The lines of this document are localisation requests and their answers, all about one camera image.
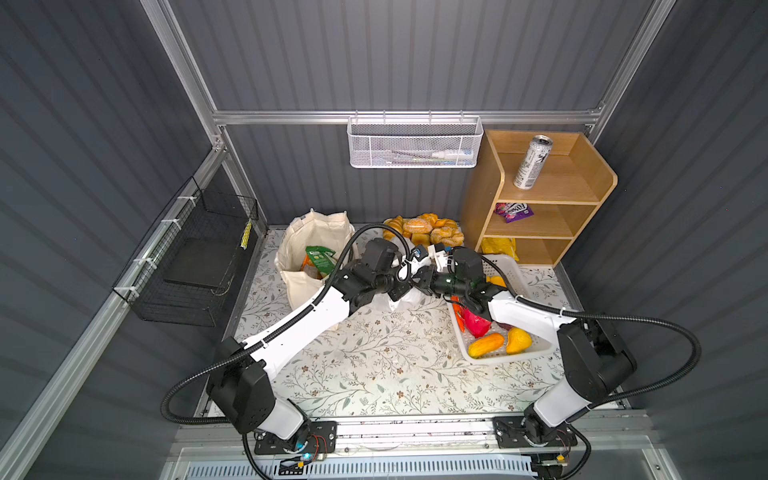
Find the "white lemon-print plastic bag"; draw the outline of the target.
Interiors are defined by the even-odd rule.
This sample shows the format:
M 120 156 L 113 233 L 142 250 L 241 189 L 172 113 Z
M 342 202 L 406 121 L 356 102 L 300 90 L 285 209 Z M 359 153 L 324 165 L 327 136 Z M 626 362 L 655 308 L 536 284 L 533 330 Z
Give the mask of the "white lemon-print plastic bag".
M 380 294 L 383 307 L 390 312 L 405 312 L 423 305 L 429 298 L 437 298 L 438 294 L 433 290 L 422 290 L 418 286 L 427 268 L 421 268 L 410 277 L 409 260 L 398 254 L 388 275 L 387 288 Z

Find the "green candy bag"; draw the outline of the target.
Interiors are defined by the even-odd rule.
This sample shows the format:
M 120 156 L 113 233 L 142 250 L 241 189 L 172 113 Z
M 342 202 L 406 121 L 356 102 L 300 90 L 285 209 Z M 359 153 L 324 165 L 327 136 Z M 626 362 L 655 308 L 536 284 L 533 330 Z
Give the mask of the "green candy bag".
M 317 267 L 322 278 L 327 277 L 334 270 L 337 263 L 337 252 L 324 246 L 307 246 L 305 256 L 308 255 Z

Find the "cream canvas tote bag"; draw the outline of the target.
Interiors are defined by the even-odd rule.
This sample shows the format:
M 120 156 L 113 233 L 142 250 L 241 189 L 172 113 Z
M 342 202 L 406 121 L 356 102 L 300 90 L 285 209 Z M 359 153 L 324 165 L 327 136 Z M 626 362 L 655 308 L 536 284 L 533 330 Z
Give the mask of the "cream canvas tote bag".
M 288 225 L 275 266 L 285 283 L 292 310 L 299 309 L 320 291 L 338 254 L 354 233 L 346 211 L 326 215 L 311 210 Z

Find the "orange pink candy bag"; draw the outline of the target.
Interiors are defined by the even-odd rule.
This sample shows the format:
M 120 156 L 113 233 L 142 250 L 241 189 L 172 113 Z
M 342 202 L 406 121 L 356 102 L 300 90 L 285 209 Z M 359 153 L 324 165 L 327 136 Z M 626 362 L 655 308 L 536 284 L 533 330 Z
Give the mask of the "orange pink candy bag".
M 314 265 L 314 263 L 312 262 L 312 260 L 308 255 L 305 256 L 302 262 L 301 271 L 310 278 L 313 278 L 313 279 L 322 278 L 322 275 L 319 273 L 317 267 Z

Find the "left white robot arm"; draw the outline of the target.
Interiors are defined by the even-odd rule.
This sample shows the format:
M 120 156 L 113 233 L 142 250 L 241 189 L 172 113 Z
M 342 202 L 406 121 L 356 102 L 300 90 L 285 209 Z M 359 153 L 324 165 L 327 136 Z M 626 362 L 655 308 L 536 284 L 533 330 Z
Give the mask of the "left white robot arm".
M 261 430 L 284 441 L 302 442 L 307 417 L 294 403 L 275 396 L 273 378 L 307 345 L 376 295 L 406 294 L 410 290 L 406 274 L 407 263 L 397 246 L 374 238 L 361 258 L 329 275 L 323 288 L 299 309 L 245 341 L 225 339 L 214 356 L 223 365 L 210 373 L 207 386 L 224 420 L 240 434 Z

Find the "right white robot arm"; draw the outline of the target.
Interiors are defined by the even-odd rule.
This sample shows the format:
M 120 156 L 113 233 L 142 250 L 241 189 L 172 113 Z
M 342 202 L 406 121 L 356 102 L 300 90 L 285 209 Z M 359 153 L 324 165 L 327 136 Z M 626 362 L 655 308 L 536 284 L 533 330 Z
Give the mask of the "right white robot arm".
M 489 282 L 481 254 L 457 247 L 450 251 L 418 246 L 409 254 L 413 285 L 425 294 L 455 297 L 469 311 L 499 325 L 519 328 L 557 347 L 564 375 L 526 411 L 526 424 L 554 429 L 609 395 L 637 369 L 617 330 L 585 313 L 548 311 L 517 294 L 506 282 Z

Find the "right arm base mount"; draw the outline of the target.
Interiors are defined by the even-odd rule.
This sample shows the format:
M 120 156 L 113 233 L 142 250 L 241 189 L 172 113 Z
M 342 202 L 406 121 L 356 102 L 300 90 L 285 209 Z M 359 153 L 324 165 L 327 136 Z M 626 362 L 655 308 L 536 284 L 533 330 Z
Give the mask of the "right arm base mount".
M 548 426 L 534 415 L 496 416 L 492 429 L 500 448 L 564 447 L 579 444 L 575 433 L 565 424 Z

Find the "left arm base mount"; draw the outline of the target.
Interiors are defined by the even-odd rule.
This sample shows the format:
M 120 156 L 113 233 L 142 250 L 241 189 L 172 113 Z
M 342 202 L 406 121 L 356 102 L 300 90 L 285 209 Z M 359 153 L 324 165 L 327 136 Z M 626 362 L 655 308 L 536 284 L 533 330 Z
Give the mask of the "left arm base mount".
M 257 431 L 253 434 L 256 455 L 304 455 L 310 457 L 334 453 L 338 438 L 335 421 L 306 420 L 287 440 L 275 434 Z

